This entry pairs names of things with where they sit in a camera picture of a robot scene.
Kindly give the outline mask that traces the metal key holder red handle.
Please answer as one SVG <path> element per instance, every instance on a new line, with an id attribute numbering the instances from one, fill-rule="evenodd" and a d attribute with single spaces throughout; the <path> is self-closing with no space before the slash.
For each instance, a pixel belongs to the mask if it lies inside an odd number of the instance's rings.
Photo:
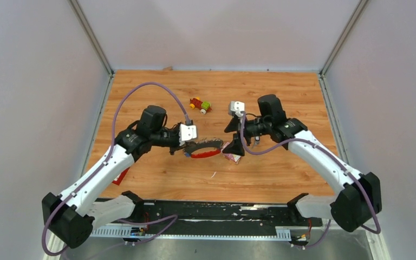
<path id="1" fill-rule="evenodd" d="M 195 141 L 195 150 L 191 154 L 184 153 L 188 158 L 205 159 L 215 156 L 221 152 L 224 141 L 220 139 Z"/>

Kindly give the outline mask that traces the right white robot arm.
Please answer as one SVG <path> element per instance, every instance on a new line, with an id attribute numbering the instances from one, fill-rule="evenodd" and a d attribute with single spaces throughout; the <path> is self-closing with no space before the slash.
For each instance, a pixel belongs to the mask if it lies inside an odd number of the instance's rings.
<path id="1" fill-rule="evenodd" d="M 247 119 L 245 103 L 231 101 L 232 119 L 225 128 L 233 133 L 223 153 L 244 156 L 263 155 L 279 147 L 304 160 L 331 187 L 333 196 L 303 193 L 288 202 L 288 220 L 301 226 L 309 218 L 328 219 L 347 232 L 364 228 L 381 233 L 377 214 L 382 210 L 380 179 L 372 172 L 362 173 L 327 149 L 297 118 L 287 117 L 274 94 L 257 100 L 260 115 Z"/>

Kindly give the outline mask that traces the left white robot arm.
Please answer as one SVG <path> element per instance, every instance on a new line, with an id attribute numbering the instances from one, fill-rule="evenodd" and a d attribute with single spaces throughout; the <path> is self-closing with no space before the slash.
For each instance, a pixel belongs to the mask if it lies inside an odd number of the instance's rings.
<path id="1" fill-rule="evenodd" d="M 191 119 L 167 128 L 166 110 L 149 105 L 139 120 L 113 135 L 112 144 L 103 157 L 79 180 L 55 195 L 49 192 L 42 199 L 44 229 L 51 231 L 68 248 L 83 244 L 93 230 L 125 218 L 132 224 L 141 222 L 144 209 L 139 197 L 126 191 L 120 196 L 96 203 L 99 195 L 122 172 L 134 165 L 153 146 L 168 147 L 170 153 L 182 149 L 197 137 Z"/>

